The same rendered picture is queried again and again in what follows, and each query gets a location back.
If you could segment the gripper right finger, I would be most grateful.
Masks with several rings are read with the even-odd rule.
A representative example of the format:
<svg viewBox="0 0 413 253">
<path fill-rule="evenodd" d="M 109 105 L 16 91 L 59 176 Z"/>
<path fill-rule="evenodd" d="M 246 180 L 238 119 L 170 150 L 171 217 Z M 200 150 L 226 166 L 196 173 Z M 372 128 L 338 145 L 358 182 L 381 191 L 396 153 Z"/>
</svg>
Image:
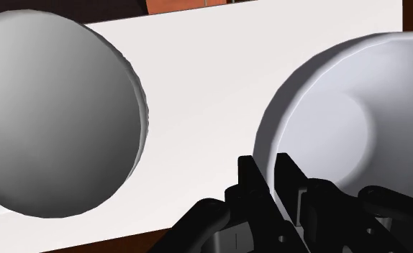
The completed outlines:
<svg viewBox="0 0 413 253">
<path fill-rule="evenodd" d="M 410 196 L 369 185 L 353 197 L 308 178 L 286 153 L 276 156 L 274 188 L 311 253 L 413 253 Z"/>
</svg>

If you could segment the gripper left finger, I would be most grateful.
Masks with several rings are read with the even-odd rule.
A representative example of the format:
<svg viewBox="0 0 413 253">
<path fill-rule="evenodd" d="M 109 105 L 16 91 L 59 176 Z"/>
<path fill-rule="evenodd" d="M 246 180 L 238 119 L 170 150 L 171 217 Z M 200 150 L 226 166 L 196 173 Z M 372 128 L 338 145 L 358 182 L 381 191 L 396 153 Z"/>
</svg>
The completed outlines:
<svg viewBox="0 0 413 253">
<path fill-rule="evenodd" d="M 196 202 L 147 253 L 309 253 L 251 156 L 238 158 L 225 200 Z"/>
</svg>

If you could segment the white bowl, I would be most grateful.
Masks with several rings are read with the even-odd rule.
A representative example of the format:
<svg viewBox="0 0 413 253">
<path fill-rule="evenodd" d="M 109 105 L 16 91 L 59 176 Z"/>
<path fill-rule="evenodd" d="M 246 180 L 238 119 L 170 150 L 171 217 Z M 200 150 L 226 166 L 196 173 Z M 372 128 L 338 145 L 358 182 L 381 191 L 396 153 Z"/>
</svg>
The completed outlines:
<svg viewBox="0 0 413 253">
<path fill-rule="evenodd" d="M 413 32 L 351 39 L 298 67 L 255 136 L 269 186 L 280 152 L 349 195 L 380 185 L 413 197 Z"/>
</svg>

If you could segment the white table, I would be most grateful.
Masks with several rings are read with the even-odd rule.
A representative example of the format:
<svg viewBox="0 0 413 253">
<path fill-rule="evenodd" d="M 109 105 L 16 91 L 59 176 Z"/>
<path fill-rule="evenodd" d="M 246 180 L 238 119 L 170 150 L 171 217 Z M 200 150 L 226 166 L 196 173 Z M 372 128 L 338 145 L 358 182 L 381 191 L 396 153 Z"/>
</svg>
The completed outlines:
<svg viewBox="0 0 413 253">
<path fill-rule="evenodd" d="M 289 75 L 340 42 L 402 29 L 402 0 L 256 0 L 93 25 L 131 62 L 150 110 L 142 159 L 80 216 L 0 215 L 0 253 L 38 253 L 168 228 L 223 198 Z"/>
</svg>

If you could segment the grey bowl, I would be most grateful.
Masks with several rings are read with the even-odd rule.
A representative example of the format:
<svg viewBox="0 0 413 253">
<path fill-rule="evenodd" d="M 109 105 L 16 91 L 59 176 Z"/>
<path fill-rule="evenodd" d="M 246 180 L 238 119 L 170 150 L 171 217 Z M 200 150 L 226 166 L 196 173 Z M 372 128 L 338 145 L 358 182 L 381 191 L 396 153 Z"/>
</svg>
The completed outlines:
<svg viewBox="0 0 413 253">
<path fill-rule="evenodd" d="M 56 14 L 0 13 L 0 206 L 44 219 L 99 206 L 147 132 L 140 79 L 110 42 Z"/>
</svg>

